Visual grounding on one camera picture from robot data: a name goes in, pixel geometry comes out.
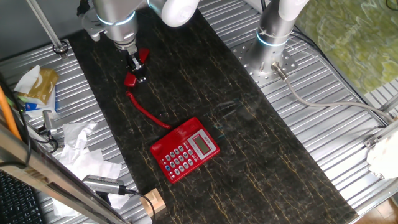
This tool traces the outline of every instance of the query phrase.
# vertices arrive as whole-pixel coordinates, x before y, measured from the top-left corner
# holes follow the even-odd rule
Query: dark marble surface
[[[138,102],[175,127],[196,116],[221,152],[170,184],[149,151],[168,131],[141,114],[123,86],[123,57],[109,39],[69,41],[138,189],[158,188],[168,213],[158,223],[346,223],[343,200],[230,50],[196,12],[178,29],[137,13],[139,47],[151,49]]]

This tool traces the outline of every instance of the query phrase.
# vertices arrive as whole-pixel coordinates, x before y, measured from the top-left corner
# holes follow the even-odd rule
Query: metal mounting plate
[[[246,52],[250,49],[250,47],[253,45],[253,42],[255,40],[249,40],[247,42],[244,42],[243,44],[239,44],[235,47],[233,47],[231,50],[234,53],[234,55],[238,58],[238,60],[242,63],[242,65],[245,67],[245,69],[249,72],[250,76],[253,77],[254,81],[256,81],[257,85],[263,86],[266,83],[269,83],[276,78],[279,78],[278,74],[276,72],[272,73],[266,73],[266,72],[260,72],[257,69],[253,69],[251,67],[247,66],[247,61],[245,61],[245,55]],[[294,70],[297,69],[297,63],[293,58],[287,53],[286,50],[283,51],[282,53],[282,61],[280,65],[287,74],[293,72]]]

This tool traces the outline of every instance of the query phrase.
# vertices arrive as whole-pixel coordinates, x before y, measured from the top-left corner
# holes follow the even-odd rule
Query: red cord
[[[145,114],[148,118],[150,118],[151,120],[153,120],[155,123],[157,123],[158,125],[162,126],[163,128],[166,129],[172,129],[172,127],[168,124],[165,124],[161,121],[159,121],[157,118],[155,118],[155,116],[153,116],[152,114],[150,114],[148,111],[146,111],[135,99],[135,97],[132,95],[132,93],[130,91],[126,92],[126,96],[130,97],[131,102],[134,104],[134,106],[141,111],[143,114]]]

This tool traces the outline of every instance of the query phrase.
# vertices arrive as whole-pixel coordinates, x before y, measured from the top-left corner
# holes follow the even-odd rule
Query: black cable
[[[80,0],[79,7],[77,7],[77,16],[86,13],[90,10],[90,5],[88,4],[87,0]]]
[[[154,205],[152,204],[152,202],[150,202],[150,200],[147,197],[145,197],[145,195],[142,195],[142,194],[137,193],[137,192],[135,194],[138,195],[138,196],[143,197],[145,200],[147,200],[149,202],[149,205],[152,207],[152,211],[154,213],[154,220],[152,221],[152,224],[156,224],[155,208],[154,208]]]
[[[336,68],[333,66],[333,64],[329,61],[328,57],[322,52],[321,48],[319,48],[319,46],[317,45],[317,43],[315,43],[311,38],[309,38],[307,35],[303,34],[301,31],[296,31],[296,30],[294,30],[293,32],[295,32],[295,33],[297,33],[297,34],[300,34],[300,35],[304,36],[307,40],[304,40],[303,38],[301,38],[301,37],[299,37],[299,36],[297,36],[297,35],[290,34],[290,35],[292,35],[292,36],[294,36],[294,37],[297,37],[297,38],[299,38],[300,40],[306,42],[307,44],[311,45],[311,47],[316,48],[316,50],[319,51],[320,55],[321,55],[321,56],[322,56],[322,57],[323,57],[323,58],[324,58],[336,71],[337,71],[337,69],[336,69]]]
[[[267,7],[266,0],[260,0],[260,2],[261,2],[262,11],[264,11],[266,9],[266,7]]]
[[[299,29],[299,27],[298,27],[296,24],[294,24],[294,27],[296,27],[296,29],[297,29],[299,32],[301,32],[301,30]]]
[[[387,8],[390,9],[390,10],[393,10],[393,11],[398,11],[398,9],[394,9],[393,7],[391,7],[391,6],[388,4],[388,1],[389,1],[389,0],[386,0],[386,6],[387,6]]]
[[[152,211],[153,211],[153,213],[154,213],[154,220],[152,221],[152,223],[153,223],[153,224],[156,224],[155,207],[154,207],[154,205],[152,204],[152,202],[151,202],[147,197],[145,197],[144,195],[142,195],[142,194],[136,192],[135,190],[125,189],[124,192],[125,192],[126,194],[132,194],[132,195],[141,196],[142,198],[144,198],[145,200],[147,200],[147,201],[149,202],[149,205],[152,207]]]
[[[19,129],[19,134],[21,135],[21,138],[24,140],[24,142],[28,145],[28,149],[27,149],[27,155],[26,155],[26,159],[25,159],[25,164],[21,163],[21,162],[2,162],[0,163],[0,167],[4,167],[4,166],[18,166],[18,168],[20,169],[25,169],[27,167],[27,165],[29,164],[30,161],[30,156],[32,154],[32,143],[31,143],[31,139],[29,136],[29,130],[27,128],[27,124],[26,124],[26,120],[24,118],[24,114],[23,114],[23,108],[22,106],[17,102],[17,100],[15,99],[14,94],[12,93],[12,91],[9,89],[9,87],[7,86],[6,82],[4,81],[3,77],[0,76],[0,87],[3,89],[4,94],[6,94],[6,96],[15,104],[15,106],[17,107],[17,110],[19,112],[19,116],[21,117],[22,120],[22,124],[24,129],[21,130]]]
[[[47,144],[47,143],[53,142],[54,143],[54,149],[49,152],[51,154],[55,153],[57,151],[58,147],[59,147],[58,142],[57,142],[57,140],[54,139],[54,137],[51,137],[51,139],[49,138],[47,141],[40,141],[40,140],[37,140],[37,139],[35,139],[35,140],[38,143],[42,143],[42,144]]]

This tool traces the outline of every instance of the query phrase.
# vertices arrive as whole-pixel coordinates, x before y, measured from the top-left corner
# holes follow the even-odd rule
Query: metal cable
[[[299,44],[301,47],[305,47],[304,45],[302,45],[302,44],[300,44],[300,42],[296,42],[296,41],[294,41],[294,40],[292,40],[293,42],[295,42],[295,44]],[[318,56],[317,55],[313,55],[313,54],[311,54],[311,53],[308,53],[308,52],[306,52],[306,51],[304,51],[304,50],[301,50],[301,49],[298,49],[298,48],[295,48],[295,47],[292,47],[292,46],[289,46],[288,44],[286,44],[286,46],[288,46],[289,48],[291,48],[291,49],[294,49],[294,50],[298,50],[299,52],[303,52],[303,53],[305,53],[305,54],[307,54],[307,55],[310,55],[310,56],[312,56],[312,57],[314,57],[315,59],[317,59],[319,62],[321,62],[327,69],[329,69],[330,71],[331,71],[331,68],[323,61],[323,60],[321,60],[321,59],[319,59],[318,58]],[[327,60],[328,62],[329,62],[329,64],[335,69],[335,71],[337,71],[337,69],[331,64],[331,62],[326,58],[326,55],[324,55],[323,54],[323,52],[319,49],[319,52],[321,53],[321,55],[322,55],[322,57],[325,59],[325,60]],[[378,113],[377,111],[375,111],[375,110],[378,110],[378,109],[376,109],[376,108],[374,108],[374,107],[372,107],[372,106],[369,106],[369,105],[366,105],[366,104],[364,104],[364,103],[356,103],[356,104],[359,104],[359,105],[365,105],[365,106],[368,106],[368,107],[370,107],[370,108],[372,108],[372,109],[369,109],[369,108],[367,108],[367,109],[369,109],[369,110],[371,110],[371,111],[373,111],[373,112],[375,112],[375,113],[377,113],[377,114],[380,114],[380,113]],[[381,116],[383,116],[383,117],[386,117],[389,121],[392,121],[392,122],[394,122],[394,120],[389,116],[389,115],[387,115],[386,113],[384,113],[384,112],[382,112],[381,110],[378,110],[378,111],[380,111],[382,114],[380,114]]]
[[[329,106],[344,106],[344,105],[349,105],[349,106],[358,106],[358,107],[362,107],[368,110],[371,110],[385,118],[387,118],[387,120],[389,120],[391,123],[394,122],[394,120],[387,114],[385,114],[383,111],[376,109],[372,106],[369,105],[365,105],[363,103],[357,103],[357,102],[336,102],[336,103],[310,103],[308,101],[305,101],[303,98],[301,98],[296,91],[293,89],[292,84],[290,84],[289,79],[285,80],[286,85],[288,86],[288,88],[291,90],[291,92],[293,93],[293,95],[299,100],[299,102],[307,105],[307,106],[314,106],[314,107],[329,107]]]
[[[266,7],[267,7],[266,0],[260,0],[260,2],[261,2],[262,11],[266,10]]]

